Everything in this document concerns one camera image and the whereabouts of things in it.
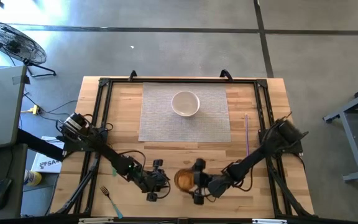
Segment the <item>purple stick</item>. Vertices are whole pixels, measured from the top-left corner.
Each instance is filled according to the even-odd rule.
[[[248,114],[246,114],[246,136],[247,136],[247,156],[249,155],[249,146],[248,146]]]

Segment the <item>fan grille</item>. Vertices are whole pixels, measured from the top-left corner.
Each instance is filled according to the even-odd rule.
[[[47,61],[47,54],[27,35],[0,22],[0,51],[20,61],[26,59],[36,65]]]

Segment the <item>electric fan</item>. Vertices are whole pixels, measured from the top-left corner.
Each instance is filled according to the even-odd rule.
[[[47,61],[47,54],[39,44],[17,29],[2,22],[0,22],[0,51],[20,60],[26,66],[35,66],[52,72],[43,75],[33,75],[27,68],[32,77],[56,75],[56,72],[52,69],[40,66],[40,64]]]

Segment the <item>black metal frame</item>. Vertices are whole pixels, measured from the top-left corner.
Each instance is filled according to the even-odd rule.
[[[266,79],[233,79],[230,76],[230,73],[226,70],[223,70],[221,72],[221,77],[227,77],[225,78],[135,78],[136,72],[132,71],[130,78],[100,78],[99,80],[99,88],[98,93],[96,95],[96,102],[94,106],[94,113],[92,117],[92,124],[95,125],[97,122],[97,117],[100,109],[101,104],[101,95],[103,92],[103,88],[108,88],[108,94],[106,96],[106,101],[104,104],[103,109],[103,116],[101,121],[101,127],[106,127],[107,122],[107,116],[109,111],[109,105],[111,101],[111,93],[112,93],[112,86],[113,83],[143,83],[143,82],[160,82],[160,83],[243,83],[243,84],[253,84],[254,90],[255,90],[255,99],[257,103],[257,111],[258,111],[258,117],[259,117],[259,123],[260,123],[260,130],[259,130],[259,136],[260,139],[263,136],[263,133],[265,131],[265,120],[264,120],[264,112],[262,107],[262,102],[260,99],[260,88],[262,87],[262,91],[264,93],[264,98],[266,101],[266,109],[267,109],[267,116],[270,125],[274,123],[274,117],[273,117],[273,110],[272,105],[270,102],[270,96],[269,96],[269,90],[267,86],[267,80]],[[84,163],[81,171],[81,179],[91,179],[91,184],[89,188],[89,194],[88,199],[86,203],[86,208],[83,213],[80,213],[80,203],[81,203],[81,196],[82,196],[82,190],[81,186],[79,186],[75,193],[73,195],[79,195],[80,198],[76,201],[75,209],[72,214],[68,214],[70,209],[65,209],[64,207],[61,210],[64,210],[63,213],[56,213],[51,214],[45,217],[27,217],[27,218],[16,218],[16,219],[10,219],[10,220],[0,220],[0,223],[20,223],[20,224],[46,224],[46,223],[56,223],[56,224],[66,224],[66,223],[83,223],[84,221],[81,221],[81,218],[92,218],[91,217],[91,209],[93,205],[93,197],[94,197],[94,191],[95,191],[95,185],[96,185],[96,178],[98,173],[98,166],[99,166],[99,160],[100,155],[95,154],[95,161],[91,168],[88,170],[89,161],[90,161],[91,152],[85,152],[85,158]],[[284,178],[283,174],[283,166],[281,157],[277,157],[277,168],[279,173],[281,173],[282,177]],[[325,224],[358,224],[358,222],[351,222],[351,221],[342,221],[342,220],[332,220],[327,218],[318,218],[318,217],[311,217],[311,216],[294,216],[291,214],[290,211],[291,206],[286,203],[288,203],[288,200],[286,199],[285,202],[285,213],[283,214],[280,210],[278,200],[277,200],[277,191],[275,188],[275,181],[281,182],[281,184],[286,185],[285,180],[277,180],[277,176],[275,176],[276,180],[273,179],[270,172],[273,169],[269,169],[269,167],[273,167],[272,161],[267,160],[267,166],[268,166],[268,176],[269,176],[269,184],[270,184],[270,191],[272,194],[272,204],[273,204],[273,210],[274,210],[274,218],[277,219],[274,220],[276,223],[294,223],[294,224],[318,224],[318,223],[325,223]],[[86,185],[87,182],[80,182],[81,185]],[[272,218],[268,218],[267,222],[264,222],[263,219],[254,219],[254,218],[180,218],[180,217],[171,217],[171,218],[161,218],[161,217],[124,217],[122,219],[117,218],[105,218],[106,220],[104,222],[115,222],[115,223],[159,223],[159,222],[172,222],[176,224],[192,224],[192,223],[274,223]]]
[[[262,91],[264,93],[264,98],[266,101],[266,109],[267,109],[267,117],[269,120],[269,124],[273,125],[274,123],[274,117],[273,117],[273,110],[272,110],[272,105],[270,102],[270,95],[269,95],[269,89],[268,89],[268,85],[267,85],[267,80],[266,79],[238,79],[235,80],[233,79],[233,77],[230,75],[230,73],[227,70],[222,70],[221,74],[219,76],[220,78],[181,78],[181,79],[177,79],[177,78],[142,78],[142,77],[138,77],[136,74],[136,71],[132,71],[131,75],[129,76],[129,78],[100,78],[99,80],[99,88],[98,88],[98,93],[96,95],[96,102],[95,102],[95,106],[94,106],[94,110],[93,110],[93,119],[92,119],[92,124],[95,125],[96,124],[96,119],[98,117],[98,112],[100,109],[100,103],[101,103],[101,95],[103,92],[103,88],[105,86],[108,87],[108,92],[107,92],[107,96],[106,96],[106,101],[104,104],[104,110],[103,110],[103,117],[102,117],[102,122],[101,122],[101,127],[105,128],[106,127],[106,122],[107,122],[107,114],[108,114],[108,110],[109,110],[109,104],[110,104],[110,99],[111,99],[111,93],[112,93],[112,86],[114,83],[143,83],[143,82],[157,82],[157,83],[241,83],[241,84],[252,84],[255,90],[255,99],[257,102],[257,111],[258,111],[258,117],[259,117],[259,124],[260,124],[260,139],[261,138],[261,134],[264,133],[264,131],[266,130],[266,125],[265,125],[265,120],[264,120],[264,112],[263,112],[263,107],[262,107],[262,102],[261,102],[261,97],[260,97],[260,89],[262,88]],[[84,157],[84,161],[83,161],[83,167],[81,170],[81,175],[80,175],[80,182],[83,180],[85,174],[88,171],[88,166],[89,166],[89,162],[90,162],[90,155],[91,152],[85,152],[85,157]],[[95,155],[95,159],[99,160],[100,155],[96,154]],[[279,173],[279,176],[283,179],[284,183],[285,182],[285,175],[284,175],[284,168],[283,168],[283,163],[282,163],[282,158],[281,156],[277,157],[277,170]],[[88,194],[88,199],[87,199],[87,203],[86,203],[86,208],[84,210],[84,213],[87,215],[91,214],[91,209],[92,209],[92,204],[93,204],[93,197],[94,197],[94,190],[95,190],[95,185],[96,185],[96,178],[97,178],[97,171],[98,171],[98,164],[95,167],[95,175],[92,177],[91,179],[91,183],[90,183],[90,188],[89,188],[89,194]],[[277,191],[275,188],[275,181],[273,179],[273,177],[271,176],[271,174],[268,172],[268,179],[269,179],[269,185],[270,185],[270,193],[272,195],[272,204],[273,204],[273,210],[274,210],[274,215],[275,217],[277,217],[278,215],[282,215],[283,213],[280,210],[280,206],[278,204],[278,198],[277,198]],[[78,197],[78,200],[75,203],[75,207],[74,207],[74,213],[79,213],[80,212],[80,208],[81,208],[81,201],[82,201],[82,195],[80,195]],[[284,196],[284,205],[285,205],[285,214],[286,215],[292,215],[291,212],[291,206],[287,200],[287,198]]]

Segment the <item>white bowl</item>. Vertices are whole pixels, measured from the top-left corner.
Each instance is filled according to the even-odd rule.
[[[190,91],[181,91],[172,98],[172,109],[180,116],[189,117],[197,113],[200,100]]]

